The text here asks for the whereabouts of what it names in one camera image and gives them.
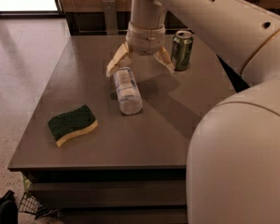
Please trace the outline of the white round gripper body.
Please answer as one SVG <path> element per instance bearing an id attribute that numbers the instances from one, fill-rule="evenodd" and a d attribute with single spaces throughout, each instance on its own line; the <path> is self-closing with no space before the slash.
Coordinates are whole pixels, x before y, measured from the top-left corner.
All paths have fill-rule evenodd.
<path id="1" fill-rule="evenodd" d="M 133 52 L 140 55 L 152 55 L 164 45 L 164 40 L 164 27 L 159 29 L 144 29 L 129 22 L 126 42 Z"/>

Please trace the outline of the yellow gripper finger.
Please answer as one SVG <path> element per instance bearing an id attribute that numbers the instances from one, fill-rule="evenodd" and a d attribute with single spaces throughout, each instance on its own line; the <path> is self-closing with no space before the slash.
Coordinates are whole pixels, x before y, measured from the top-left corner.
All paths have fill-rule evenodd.
<path id="1" fill-rule="evenodd" d="M 166 50 L 165 47 L 161 47 L 155 54 L 154 54 L 155 59 L 165 66 L 170 73 L 173 73 L 175 71 L 175 66 L 171 61 L 171 58 Z"/>
<path id="2" fill-rule="evenodd" d="M 121 44 L 106 67 L 106 76 L 112 77 L 120 68 L 128 66 L 132 60 L 132 50 L 127 42 Z"/>

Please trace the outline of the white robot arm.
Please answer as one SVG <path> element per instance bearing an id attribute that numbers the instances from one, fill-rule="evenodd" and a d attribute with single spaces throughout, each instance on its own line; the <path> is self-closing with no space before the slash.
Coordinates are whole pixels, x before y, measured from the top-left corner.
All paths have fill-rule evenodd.
<path id="1" fill-rule="evenodd" d="M 211 48 L 248 89 L 214 106 L 187 158 L 189 224 L 280 224 L 280 16 L 245 0 L 133 0 L 129 40 L 107 67 L 146 53 L 163 8 Z"/>

